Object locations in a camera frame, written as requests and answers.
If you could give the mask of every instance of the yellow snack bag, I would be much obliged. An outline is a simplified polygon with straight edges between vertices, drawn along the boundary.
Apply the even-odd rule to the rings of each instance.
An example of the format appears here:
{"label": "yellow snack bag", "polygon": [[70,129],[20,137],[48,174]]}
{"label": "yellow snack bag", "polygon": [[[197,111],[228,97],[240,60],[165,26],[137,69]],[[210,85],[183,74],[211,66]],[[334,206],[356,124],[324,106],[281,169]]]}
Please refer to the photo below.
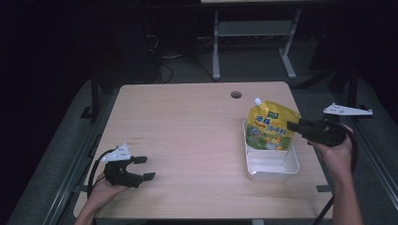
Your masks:
{"label": "yellow snack bag", "polygon": [[299,113],[260,98],[254,103],[246,121],[246,144],[256,150],[286,151],[295,134],[287,129],[287,121],[298,123]]}

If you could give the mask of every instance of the wooden table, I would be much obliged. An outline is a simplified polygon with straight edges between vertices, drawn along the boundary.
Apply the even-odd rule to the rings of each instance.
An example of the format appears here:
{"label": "wooden table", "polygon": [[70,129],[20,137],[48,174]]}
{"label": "wooden table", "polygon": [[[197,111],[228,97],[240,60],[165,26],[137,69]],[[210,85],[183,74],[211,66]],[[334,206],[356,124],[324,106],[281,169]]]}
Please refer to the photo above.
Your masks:
{"label": "wooden table", "polygon": [[[242,97],[232,98],[233,91]],[[118,195],[98,218],[316,218],[331,193],[317,192],[316,186],[327,181],[300,135],[293,141],[300,166],[296,176],[270,183],[246,174],[242,125],[257,97],[298,109],[284,82],[123,86],[95,159],[126,143],[132,155],[148,157],[128,171],[156,176]],[[97,175],[103,168],[101,163]],[[82,192],[75,216],[85,201]]]}

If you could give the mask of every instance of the human arm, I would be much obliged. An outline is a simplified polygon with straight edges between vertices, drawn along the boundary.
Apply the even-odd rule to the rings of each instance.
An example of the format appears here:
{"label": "human arm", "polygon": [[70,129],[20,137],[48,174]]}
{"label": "human arm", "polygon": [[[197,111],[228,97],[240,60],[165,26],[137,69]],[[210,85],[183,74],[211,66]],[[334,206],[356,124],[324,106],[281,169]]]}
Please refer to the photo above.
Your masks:
{"label": "human arm", "polygon": [[351,140],[347,137],[342,144],[334,147],[309,142],[321,153],[335,185],[333,224],[364,224],[351,172]]}
{"label": "human arm", "polygon": [[97,183],[93,186],[93,190],[85,203],[79,216],[76,218],[75,225],[90,225],[94,220],[94,216],[98,213],[102,206],[110,202],[116,195],[129,189],[125,186],[113,186],[101,173],[97,178]]}

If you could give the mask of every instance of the human hand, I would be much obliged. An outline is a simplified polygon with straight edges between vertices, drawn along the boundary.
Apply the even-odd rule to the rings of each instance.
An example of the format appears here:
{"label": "human hand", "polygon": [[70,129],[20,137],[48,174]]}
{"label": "human hand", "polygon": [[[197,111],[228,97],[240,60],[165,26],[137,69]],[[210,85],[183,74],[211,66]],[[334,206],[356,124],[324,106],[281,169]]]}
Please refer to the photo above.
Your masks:
{"label": "human hand", "polygon": [[79,216],[76,218],[75,225],[91,224],[94,220],[94,216],[102,206],[127,189],[129,189],[129,187],[111,185],[111,183],[109,183],[105,178],[105,174],[102,172],[98,176],[96,184],[93,186],[90,197],[85,203]]}
{"label": "human hand", "polygon": [[318,142],[308,142],[321,153],[321,158],[328,167],[330,178],[335,184],[343,184],[352,180],[352,142],[348,136],[346,136],[343,143],[334,147],[329,147]]}

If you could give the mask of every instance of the white plastic tray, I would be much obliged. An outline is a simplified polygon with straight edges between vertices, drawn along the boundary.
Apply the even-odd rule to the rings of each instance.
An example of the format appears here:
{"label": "white plastic tray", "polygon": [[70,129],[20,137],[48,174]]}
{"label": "white plastic tray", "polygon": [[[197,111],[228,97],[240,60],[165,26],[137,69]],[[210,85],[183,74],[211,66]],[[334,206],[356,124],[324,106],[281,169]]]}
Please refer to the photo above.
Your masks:
{"label": "white plastic tray", "polygon": [[256,150],[246,144],[246,121],[243,123],[247,174],[251,180],[283,182],[299,172],[296,150],[291,143],[286,151]]}

